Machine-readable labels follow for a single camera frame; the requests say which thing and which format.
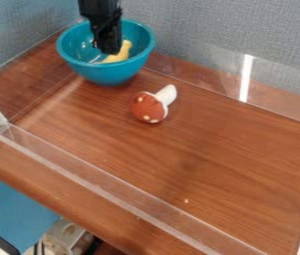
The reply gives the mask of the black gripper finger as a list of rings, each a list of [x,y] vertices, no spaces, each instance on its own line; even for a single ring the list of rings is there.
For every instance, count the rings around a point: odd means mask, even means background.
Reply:
[[[90,28],[94,35],[93,46],[106,55],[116,55],[122,47],[122,20],[120,14],[93,16]]]

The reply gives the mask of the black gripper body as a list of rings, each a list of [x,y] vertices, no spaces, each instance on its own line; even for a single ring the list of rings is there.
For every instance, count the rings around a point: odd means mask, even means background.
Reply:
[[[109,19],[122,15],[121,0],[78,0],[81,15],[89,19]]]

